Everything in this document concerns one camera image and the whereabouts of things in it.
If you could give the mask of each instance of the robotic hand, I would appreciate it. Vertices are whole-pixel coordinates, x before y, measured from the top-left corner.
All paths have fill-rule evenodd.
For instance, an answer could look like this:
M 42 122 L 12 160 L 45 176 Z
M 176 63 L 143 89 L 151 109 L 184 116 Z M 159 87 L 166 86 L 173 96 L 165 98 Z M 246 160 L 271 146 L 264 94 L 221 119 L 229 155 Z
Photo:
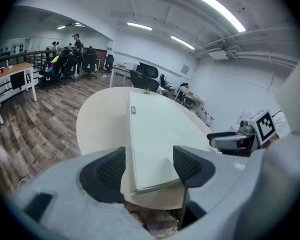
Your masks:
M 269 110 L 262 110 L 240 123 L 238 132 L 226 131 L 207 135 L 210 146 L 223 154 L 249 156 L 276 134 L 276 126 Z

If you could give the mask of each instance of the wooden floor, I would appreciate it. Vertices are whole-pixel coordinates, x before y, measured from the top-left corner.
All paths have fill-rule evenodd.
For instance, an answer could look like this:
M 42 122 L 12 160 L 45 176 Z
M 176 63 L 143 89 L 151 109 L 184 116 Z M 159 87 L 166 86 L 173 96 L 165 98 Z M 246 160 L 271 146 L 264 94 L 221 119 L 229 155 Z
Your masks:
M 123 77 L 115 75 L 113 86 L 122 86 Z M 59 161 L 81 156 L 76 137 L 77 115 L 94 93 L 109 87 L 110 75 L 77 82 L 48 91 L 36 88 L 37 102 L 31 91 L 3 104 L 0 126 L 0 189 L 5 196 Z M 125 86 L 131 87 L 127 79 Z M 177 222 L 160 210 L 128 205 L 130 212 L 142 214 L 151 233 L 158 239 L 174 234 Z

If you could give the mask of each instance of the desk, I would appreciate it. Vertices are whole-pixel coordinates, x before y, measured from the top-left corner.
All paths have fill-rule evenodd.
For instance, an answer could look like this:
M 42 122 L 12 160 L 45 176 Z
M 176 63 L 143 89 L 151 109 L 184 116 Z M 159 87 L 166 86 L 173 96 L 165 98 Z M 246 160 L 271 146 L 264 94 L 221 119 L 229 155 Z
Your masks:
M 126 110 L 131 91 L 143 92 L 139 88 L 113 87 L 98 91 L 84 102 L 76 121 L 76 137 L 82 155 L 126 146 Z M 205 136 L 211 133 L 200 118 L 187 108 L 157 93 L 151 92 L 150 95 L 157 95 L 160 99 L 175 104 Z M 185 189 L 181 183 L 169 188 L 133 195 L 130 193 L 128 182 L 126 170 L 122 176 L 121 192 L 125 200 L 130 203 L 159 210 L 179 209 L 183 205 Z
M 122 85 L 125 85 L 125 81 L 126 81 L 126 76 L 130 76 L 130 71 L 125 69 L 125 68 L 119 68 L 119 67 L 112 67 L 112 71 L 111 71 L 111 78 L 110 78 L 110 84 L 109 84 L 109 88 L 112 87 L 113 81 L 114 81 L 114 75 L 116 71 L 120 71 L 120 74 L 123 75 L 123 81 L 122 81 Z
M 177 94 L 176 94 L 176 96 L 175 96 L 175 98 L 174 98 L 174 101 L 177 100 L 177 98 L 178 98 L 180 92 L 184 93 L 187 97 L 189 97 L 190 99 L 194 100 L 195 105 L 194 105 L 193 108 L 192 108 L 192 111 L 194 111 L 194 112 L 199 111 L 199 109 L 205 104 L 205 103 L 204 103 L 201 99 L 199 99 L 198 97 L 191 96 L 191 95 L 187 94 L 186 92 L 182 91 L 181 89 L 179 89 L 179 91 L 177 92 Z
M 3 70 L 3 73 L 0 73 L 0 80 L 2 78 L 10 77 L 14 74 L 23 72 L 24 74 L 24 83 L 25 83 L 25 90 L 28 91 L 28 84 L 27 84 L 27 70 L 30 70 L 30 80 L 31 80 L 31 89 L 32 89 L 32 95 L 33 100 L 37 101 L 36 91 L 35 91 L 35 84 L 34 84 L 34 65 L 30 64 L 28 62 L 23 62 L 17 65 L 14 65 L 12 68 L 5 67 Z M 4 120 L 2 119 L 0 115 L 0 123 L 3 125 Z

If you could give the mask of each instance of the clutter on desk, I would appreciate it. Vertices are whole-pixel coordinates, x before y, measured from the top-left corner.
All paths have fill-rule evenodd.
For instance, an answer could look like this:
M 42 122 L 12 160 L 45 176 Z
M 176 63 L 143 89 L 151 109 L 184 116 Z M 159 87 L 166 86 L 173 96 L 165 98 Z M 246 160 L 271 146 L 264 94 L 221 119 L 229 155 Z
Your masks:
M 206 126 L 210 127 L 215 120 L 209 113 L 205 110 L 204 107 L 201 107 L 196 115 L 206 124 Z

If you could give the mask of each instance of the fluorescent light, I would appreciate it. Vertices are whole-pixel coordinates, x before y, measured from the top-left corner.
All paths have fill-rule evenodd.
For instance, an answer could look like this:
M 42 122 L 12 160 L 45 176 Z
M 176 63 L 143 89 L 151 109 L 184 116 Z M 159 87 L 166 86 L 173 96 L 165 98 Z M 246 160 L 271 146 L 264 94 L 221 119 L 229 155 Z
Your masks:
M 186 47 L 188 47 L 188 48 L 190 48 L 191 50 L 193 50 L 194 49 L 194 47 L 193 46 L 191 46 L 190 44 L 188 44 L 188 43 L 186 43 L 186 42 L 184 42 L 184 41 L 182 41 L 182 40 L 180 40 L 179 38 L 176 38 L 175 36 L 171 36 L 171 38 L 172 39 L 174 39 L 174 40 L 176 40 L 176 41 L 178 41 L 179 43 L 181 43 L 181 44 L 183 44 L 184 46 L 186 46 Z
M 246 31 L 246 29 L 244 28 L 244 26 L 242 26 L 239 20 L 237 20 L 237 18 L 217 0 L 202 0 L 202 1 L 206 2 L 208 5 L 212 6 L 219 13 L 221 13 L 239 32 Z
M 152 30 L 152 27 L 149 27 L 149 26 L 139 25 L 139 24 L 135 24 L 135 23 L 131 23 L 131 22 L 127 22 L 127 24 L 129 26 L 138 27 L 138 28 L 142 28 L 145 30 Z

